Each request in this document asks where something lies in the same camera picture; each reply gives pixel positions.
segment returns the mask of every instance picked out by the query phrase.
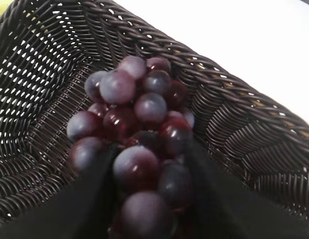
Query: basket weave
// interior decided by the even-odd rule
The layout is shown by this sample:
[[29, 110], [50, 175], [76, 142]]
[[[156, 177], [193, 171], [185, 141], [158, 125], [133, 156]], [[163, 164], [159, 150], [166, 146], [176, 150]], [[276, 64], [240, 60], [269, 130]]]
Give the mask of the basket weave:
[[83, 85], [126, 55], [160, 55], [190, 89], [195, 136], [227, 172], [309, 221], [309, 126], [111, 0], [15, 0], [0, 17], [0, 221], [57, 194]]

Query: yellow object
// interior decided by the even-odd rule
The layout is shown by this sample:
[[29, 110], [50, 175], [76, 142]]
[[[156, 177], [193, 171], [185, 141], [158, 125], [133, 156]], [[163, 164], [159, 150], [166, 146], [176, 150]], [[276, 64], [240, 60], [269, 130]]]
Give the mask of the yellow object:
[[0, 16], [4, 13], [8, 5], [10, 5], [12, 0], [0, 0]]

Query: purple grape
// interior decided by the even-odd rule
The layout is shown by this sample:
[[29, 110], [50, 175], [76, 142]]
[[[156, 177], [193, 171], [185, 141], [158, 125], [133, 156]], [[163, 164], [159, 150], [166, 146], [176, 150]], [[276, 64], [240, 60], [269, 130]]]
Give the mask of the purple grape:
[[94, 103], [91, 107], [89, 107], [88, 111], [103, 119], [106, 113], [109, 111], [109, 106], [107, 104]]
[[121, 209], [123, 230], [130, 239], [168, 239], [173, 219], [171, 209], [155, 192], [135, 193]]
[[151, 150], [154, 154], [158, 154], [162, 146], [157, 132], [145, 130], [135, 133], [125, 144], [126, 148], [135, 145], [142, 145]]
[[176, 118], [184, 119], [184, 116], [178, 111], [168, 111], [166, 116], [167, 116], [167, 118], [176, 117]]
[[154, 190], [160, 164], [154, 153], [142, 146], [123, 150], [115, 159], [113, 173], [116, 182], [127, 192]]
[[127, 56], [118, 65], [117, 69], [127, 71], [134, 80], [138, 80], [147, 72], [147, 65], [146, 61], [138, 56]]
[[134, 98], [136, 83], [126, 71], [116, 69], [105, 75], [99, 89], [106, 102], [123, 105]]
[[146, 93], [135, 103], [135, 113], [141, 122], [161, 123], [167, 112], [166, 103], [161, 95]]
[[100, 95], [99, 84], [106, 74], [107, 74], [106, 71], [97, 71], [91, 74], [85, 82], [85, 92], [93, 102], [96, 103], [105, 102]]
[[159, 95], [165, 94], [171, 86], [171, 78], [165, 71], [151, 71], [144, 79], [144, 90]]
[[129, 107], [116, 107], [107, 112], [103, 120], [107, 139], [124, 142], [141, 129], [141, 124]]
[[101, 136], [102, 121], [99, 117], [88, 111], [80, 111], [68, 122], [67, 136], [75, 142], [84, 137]]
[[150, 69], [151, 71], [155, 71], [155, 70], [163, 70], [166, 72], [170, 72], [171, 70], [171, 64], [170, 62], [163, 58], [163, 57], [152, 57], [150, 59], [147, 60], [147, 67], [148, 69]]
[[174, 210], [189, 206], [193, 200], [193, 187], [188, 169], [177, 162], [164, 164], [158, 193]]
[[182, 108], [181, 111], [185, 120], [188, 122], [191, 128], [194, 126], [194, 114], [187, 108]]
[[185, 119], [169, 118], [158, 130], [166, 152], [170, 155], [182, 154], [192, 140], [192, 130]]
[[181, 107], [188, 95], [188, 88], [181, 82], [172, 81], [171, 87], [164, 96], [169, 109]]
[[93, 160], [101, 159], [105, 146], [97, 137], [87, 137], [75, 143], [70, 151], [69, 164], [77, 171], [86, 169]]

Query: white table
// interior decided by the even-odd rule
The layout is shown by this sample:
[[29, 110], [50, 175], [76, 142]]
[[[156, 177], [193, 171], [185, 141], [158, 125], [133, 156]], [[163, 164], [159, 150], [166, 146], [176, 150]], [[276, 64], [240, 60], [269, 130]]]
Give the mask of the white table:
[[309, 123], [309, 5], [300, 0], [115, 0]]

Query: grape cluster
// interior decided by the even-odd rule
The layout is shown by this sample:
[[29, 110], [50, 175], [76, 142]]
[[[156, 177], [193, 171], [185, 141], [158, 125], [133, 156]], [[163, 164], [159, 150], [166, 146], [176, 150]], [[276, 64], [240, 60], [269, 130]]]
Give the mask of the grape cluster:
[[111, 239], [180, 238], [173, 235], [178, 215], [193, 198], [183, 154], [194, 116], [183, 107], [187, 87], [170, 70], [165, 58], [128, 56], [112, 71], [91, 74], [85, 91], [94, 104], [68, 122], [69, 165], [78, 172], [102, 160], [106, 144], [123, 149], [113, 164], [121, 196]]

